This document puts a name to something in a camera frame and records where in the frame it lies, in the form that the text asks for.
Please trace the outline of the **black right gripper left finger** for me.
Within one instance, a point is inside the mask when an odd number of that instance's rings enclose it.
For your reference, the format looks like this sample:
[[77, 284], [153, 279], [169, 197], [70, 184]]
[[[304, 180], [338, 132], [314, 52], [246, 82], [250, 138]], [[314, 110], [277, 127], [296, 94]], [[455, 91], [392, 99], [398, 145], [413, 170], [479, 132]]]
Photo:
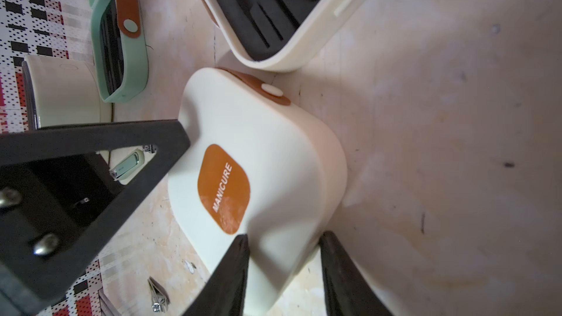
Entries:
[[184, 315], [243, 315], [249, 262], [248, 236], [238, 235]]

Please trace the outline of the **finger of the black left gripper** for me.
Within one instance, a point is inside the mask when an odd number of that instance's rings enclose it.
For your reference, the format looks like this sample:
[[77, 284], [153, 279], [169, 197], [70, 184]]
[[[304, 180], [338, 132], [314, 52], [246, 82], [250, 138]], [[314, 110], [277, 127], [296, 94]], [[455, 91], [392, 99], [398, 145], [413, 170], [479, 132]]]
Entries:
[[[155, 148], [127, 184], [103, 152]], [[189, 149], [177, 120], [47, 127], [1, 136], [1, 314], [58, 301]]]

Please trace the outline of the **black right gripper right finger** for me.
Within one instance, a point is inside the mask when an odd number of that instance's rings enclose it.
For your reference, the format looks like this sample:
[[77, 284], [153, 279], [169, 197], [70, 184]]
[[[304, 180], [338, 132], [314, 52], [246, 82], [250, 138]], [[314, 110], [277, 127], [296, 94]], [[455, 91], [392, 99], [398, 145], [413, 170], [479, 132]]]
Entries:
[[328, 315], [392, 315], [367, 284], [334, 232], [324, 232], [319, 245]]

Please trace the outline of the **cream nail kit case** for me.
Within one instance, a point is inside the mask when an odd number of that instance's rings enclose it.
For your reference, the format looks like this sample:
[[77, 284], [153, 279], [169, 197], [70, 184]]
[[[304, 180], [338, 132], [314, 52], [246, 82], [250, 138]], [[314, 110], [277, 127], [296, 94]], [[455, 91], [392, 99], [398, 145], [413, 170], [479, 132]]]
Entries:
[[303, 67], [365, 0], [202, 0], [232, 53], [256, 70]]
[[342, 146], [277, 87], [222, 68], [192, 75], [178, 120], [191, 144], [168, 174], [175, 220], [210, 272], [247, 235], [244, 313], [264, 315], [310, 260], [342, 200]]

